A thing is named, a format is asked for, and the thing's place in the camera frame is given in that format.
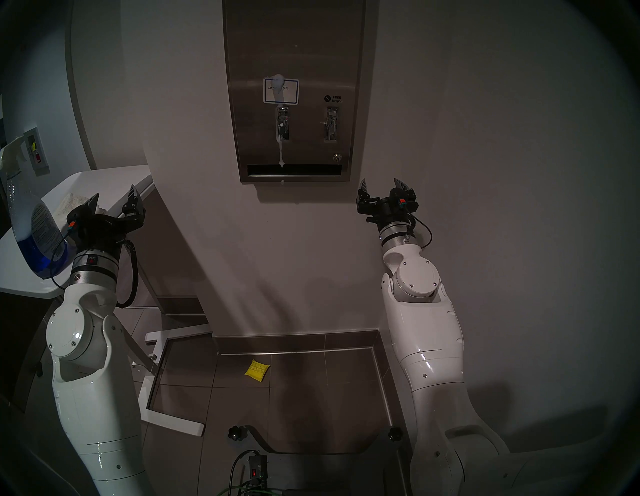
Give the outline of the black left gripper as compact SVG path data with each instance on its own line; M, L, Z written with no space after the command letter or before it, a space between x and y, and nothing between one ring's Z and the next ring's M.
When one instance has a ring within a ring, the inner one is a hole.
M123 217L96 214L98 200L99 193L95 193L82 205L82 217L78 219L78 252L98 250L119 257L126 235L143 226L143 200L136 187L131 185L127 201L122 206Z

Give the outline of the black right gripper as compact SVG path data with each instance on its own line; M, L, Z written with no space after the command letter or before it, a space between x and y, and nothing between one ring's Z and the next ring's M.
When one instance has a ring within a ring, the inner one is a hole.
M356 209L359 214L369 216L366 221L375 223L379 231L392 222L408 223L410 230L413 230L416 224L412 219L416 211L415 191L398 178L393 178L393 182L392 196L371 198L366 179L363 178L358 189Z

